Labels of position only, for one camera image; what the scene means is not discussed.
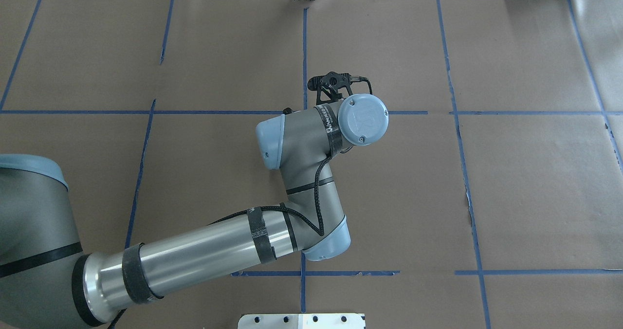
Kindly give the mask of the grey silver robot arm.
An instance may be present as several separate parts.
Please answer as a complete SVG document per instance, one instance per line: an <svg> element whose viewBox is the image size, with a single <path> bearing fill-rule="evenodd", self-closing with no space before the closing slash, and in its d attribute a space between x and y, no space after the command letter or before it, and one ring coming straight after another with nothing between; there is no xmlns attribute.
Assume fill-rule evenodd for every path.
<svg viewBox="0 0 623 329"><path fill-rule="evenodd" d="M329 162L385 134L380 98L345 100L260 122L263 162L280 171L287 200L115 255L86 254L56 162L1 156L1 320L20 329L91 329L125 309L302 252L321 261L350 244Z"/></svg>

